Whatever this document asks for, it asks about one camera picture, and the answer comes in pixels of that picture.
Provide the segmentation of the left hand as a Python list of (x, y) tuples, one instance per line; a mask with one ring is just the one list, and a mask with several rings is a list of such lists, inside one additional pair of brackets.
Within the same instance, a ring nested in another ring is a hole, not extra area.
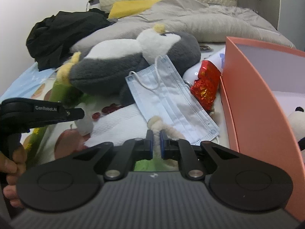
[(12, 155), (12, 160), (1, 152), (1, 172), (5, 173), (7, 184), (3, 187), (3, 195), (14, 208), (24, 208), (18, 194), (18, 178), (26, 171), (27, 154), (22, 144), (19, 144)]

